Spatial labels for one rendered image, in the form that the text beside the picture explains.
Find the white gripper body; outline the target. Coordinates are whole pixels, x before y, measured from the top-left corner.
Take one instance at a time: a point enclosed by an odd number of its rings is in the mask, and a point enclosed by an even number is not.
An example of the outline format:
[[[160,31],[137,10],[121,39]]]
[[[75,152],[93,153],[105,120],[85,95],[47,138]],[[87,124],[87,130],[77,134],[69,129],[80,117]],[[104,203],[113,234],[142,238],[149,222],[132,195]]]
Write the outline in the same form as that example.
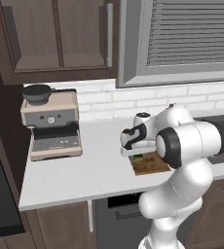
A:
[[[129,157],[134,155],[142,155],[156,151],[155,143],[135,143],[131,145],[130,149],[125,147],[121,148],[121,155],[123,157]]]

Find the brown wooden cutting board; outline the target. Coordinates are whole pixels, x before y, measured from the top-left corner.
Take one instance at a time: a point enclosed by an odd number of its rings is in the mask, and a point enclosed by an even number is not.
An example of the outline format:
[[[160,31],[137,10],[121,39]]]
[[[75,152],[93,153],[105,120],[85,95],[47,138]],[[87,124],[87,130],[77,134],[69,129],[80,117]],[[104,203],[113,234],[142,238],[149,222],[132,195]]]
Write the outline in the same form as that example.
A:
[[[170,171],[169,166],[159,157],[157,152],[151,152],[143,155],[143,161],[133,162],[132,156],[129,156],[131,166],[136,175],[145,175]]]

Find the grey dishwasher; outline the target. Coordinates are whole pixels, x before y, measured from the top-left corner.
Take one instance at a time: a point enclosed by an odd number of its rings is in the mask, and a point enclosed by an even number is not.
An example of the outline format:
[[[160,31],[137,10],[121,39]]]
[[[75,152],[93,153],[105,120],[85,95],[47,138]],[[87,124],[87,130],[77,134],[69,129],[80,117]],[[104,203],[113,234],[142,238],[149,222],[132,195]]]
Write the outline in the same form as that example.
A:
[[[151,221],[139,212],[140,193],[96,202],[97,249],[137,249]]]

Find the beige espresso coffee machine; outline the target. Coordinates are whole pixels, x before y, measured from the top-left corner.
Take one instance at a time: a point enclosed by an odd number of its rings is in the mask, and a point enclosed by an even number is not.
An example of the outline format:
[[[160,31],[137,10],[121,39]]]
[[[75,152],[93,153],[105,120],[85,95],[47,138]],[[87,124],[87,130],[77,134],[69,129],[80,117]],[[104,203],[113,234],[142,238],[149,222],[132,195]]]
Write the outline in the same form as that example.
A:
[[[30,159],[81,156],[77,91],[36,84],[21,93],[21,120],[31,130]]]

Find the brown base cupboard door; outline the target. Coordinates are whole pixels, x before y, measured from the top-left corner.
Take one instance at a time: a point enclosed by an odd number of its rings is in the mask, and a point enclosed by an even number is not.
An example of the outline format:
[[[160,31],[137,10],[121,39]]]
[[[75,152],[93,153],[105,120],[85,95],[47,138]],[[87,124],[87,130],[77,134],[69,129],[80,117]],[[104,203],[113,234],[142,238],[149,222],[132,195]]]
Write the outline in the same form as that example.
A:
[[[185,242],[186,249],[224,249],[224,179],[214,181]]]
[[[37,209],[36,216],[46,249],[97,249],[85,201]]]

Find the grey window with blinds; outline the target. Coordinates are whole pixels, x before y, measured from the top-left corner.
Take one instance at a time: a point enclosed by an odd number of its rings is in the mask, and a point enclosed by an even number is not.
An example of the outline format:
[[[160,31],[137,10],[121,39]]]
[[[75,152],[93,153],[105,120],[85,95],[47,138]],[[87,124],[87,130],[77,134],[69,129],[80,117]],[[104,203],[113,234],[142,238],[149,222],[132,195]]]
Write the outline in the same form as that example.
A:
[[[224,0],[121,0],[122,88],[224,81]]]

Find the dark brown wall cupboard door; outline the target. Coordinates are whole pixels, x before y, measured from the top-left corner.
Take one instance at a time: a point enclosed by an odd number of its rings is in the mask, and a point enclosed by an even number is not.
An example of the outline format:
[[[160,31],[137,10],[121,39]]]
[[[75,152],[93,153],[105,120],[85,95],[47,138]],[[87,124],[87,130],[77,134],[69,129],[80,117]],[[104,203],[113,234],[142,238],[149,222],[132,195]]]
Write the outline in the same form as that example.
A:
[[[106,0],[0,0],[17,71],[106,65]]]

